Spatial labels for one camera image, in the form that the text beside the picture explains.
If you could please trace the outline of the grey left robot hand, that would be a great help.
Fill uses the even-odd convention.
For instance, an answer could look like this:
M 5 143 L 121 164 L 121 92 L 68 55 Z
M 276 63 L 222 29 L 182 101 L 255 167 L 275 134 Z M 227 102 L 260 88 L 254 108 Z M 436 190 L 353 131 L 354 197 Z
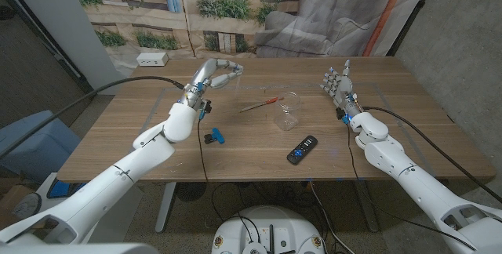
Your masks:
M 229 73 L 213 78 L 212 75 L 219 69 L 229 70 Z M 243 70 L 244 67 L 241 64 L 230 60 L 208 59 L 195 72 L 191 81 L 184 86 L 184 93 L 178 99 L 178 103 L 197 110 L 198 105 L 202 102 L 202 96 L 208 88 L 223 88 L 230 80 L 241 76 Z

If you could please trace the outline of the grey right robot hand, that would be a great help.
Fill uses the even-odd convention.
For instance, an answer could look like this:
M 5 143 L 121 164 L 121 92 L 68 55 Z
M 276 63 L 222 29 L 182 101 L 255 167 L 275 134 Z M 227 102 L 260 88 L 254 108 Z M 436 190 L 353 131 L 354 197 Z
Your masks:
M 351 120 L 355 115 L 362 112 L 356 104 L 356 94 L 353 90 L 350 74 L 350 60 L 344 64 L 342 73 L 338 73 L 332 67 L 324 74 L 320 87 L 333 98 L 337 117 Z

